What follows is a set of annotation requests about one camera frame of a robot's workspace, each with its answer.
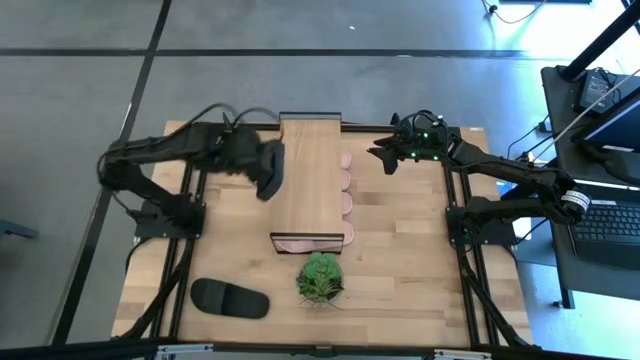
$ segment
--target white cord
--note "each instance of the white cord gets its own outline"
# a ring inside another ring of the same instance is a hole
[[[566,128],[564,128],[564,130],[562,130],[562,132],[560,134],[558,134],[558,136],[553,139],[553,141],[551,142],[551,144],[549,144],[546,148],[544,148],[544,150],[542,150],[542,152],[540,153],[540,155],[538,155],[535,159],[533,159],[533,161],[536,161],[540,158],[540,156],[542,156],[542,154],[544,154],[547,150],[549,150],[550,147],[552,147],[555,143],[558,142],[558,140],[560,140],[560,138],[562,136],[564,136],[564,134],[567,133],[567,131],[569,131],[569,129],[571,129],[571,127],[573,125],[575,125],[575,123],[577,123],[578,121],[580,121],[580,119],[582,119],[594,106],[598,105],[598,103],[600,103],[600,101],[602,101],[602,99],[606,98],[607,96],[609,96],[609,94],[611,94],[612,92],[614,92],[617,88],[620,87],[620,85],[624,84],[627,80],[631,79],[635,74],[637,74],[638,72],[640,72],[640,69],[636,70],[633,72],[633,74],[627,76],[626,78],[624,78],[622,81],[620,81],[619,83],[617,83],[614,87],[612,87],[611,89],[609,89],[609,91],[607,91],[606,93],[604,93],[604,95],[600,96],[600,98],[596,101],[594,101],[591,105],[589,105],[588,108],[586,108],[582,113],[580,113],[580,115],[578,115],[572,122],[571,124],[569,124]]]
[[[524,16],[524,17],[522,17],[522,18],[520,18],[520,19],[518,19],[518,20],[516,20],[516,21],[508,21],[508,20],[503,19],[503,18],[502,18],[502,16],[500,16],[500,14],[498,14],[498,11],[497,11],[497,10],[495,10],[495,11],[494,11],[494,12],[492,12],[491,14],[496,14],[496,16],[498,17],[498,19],[500,19],[500,21],[502,21],[502,22],[503,22],[503,23],[505,23],[505,24],[510,24],[510,25],[512,25],[512,24],[517,24],[517,23],[519,23],[520,21],[522,21],[522,20],[524,20],[524,19],[528,18],[529,16],[531,16],[531,15],[535,14],[535,13],[536,13],[536,11],[538,11],[538,10],[540,9],[540,7],[541,7],[542,5],[544,5],[544,3],[546,3],[547,1],[548,1],[548,0],[542,0],[542,2],[541,2],[538,6],[536,6],[536,7],[535,7],[535,9],[533,9],[529,14],[527,14],[526,16]],[[491,4],[489,4],[489,2],[487,2],[487,0],[482,0],[482,2],[483,2],[483,3],[485,3],[489,8],[491,8],[491,6],[492,6],[492,5],[491,5]]]

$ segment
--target gray floor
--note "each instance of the gray floor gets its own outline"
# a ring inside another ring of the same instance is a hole
[[[161,3],[4,1],[0,48],[146,48]],[[501,7],[509,18],[530,8]],[[616,0],[545,5],[531,20],[505,25],[489,22],[479,0],[175,1],[160,48],[526,50],[530,59],[156,58],[132,137],[160,134],[166,120],[215,101],[340,111],[346,121],[377,124],[394,111],[426,107],[452,125],[484,127],[491,151],[505,154],[546,115],[540,69],[566,63],[621,10]],[[628,33],[597,65],[635,70],[626,52],[639,41]],[[0,347],[46,342],[97,194],[95,161],[120,130],[141,64],[138,57],[0,57],[0,218],[41,232],[37,240],[0,241],[0,284],[8,294],[0,300]],[[112,206],[71,341],[108,338],[132,229]],[[537,344],[640,357],[640,303],[577,293],[576,310],[559,310],[549,306],[560,296],[555,268],[521,264],[519,271]]]

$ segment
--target monitor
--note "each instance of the monitor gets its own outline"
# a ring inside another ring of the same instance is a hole
[[[640,87],[571,137],[596,149],[640,153]]]

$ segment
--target keyboard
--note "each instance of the keyboard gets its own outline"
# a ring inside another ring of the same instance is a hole
[[[591,205],[570,229],[581,259],[640,270],[640,204]]]

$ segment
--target potted plant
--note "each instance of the potted plant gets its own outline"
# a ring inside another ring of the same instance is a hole
[[[309,256],[296,279],[298,292],[312,304],[329,304],[344,290],[342,269],[335,254],[315,252]]]

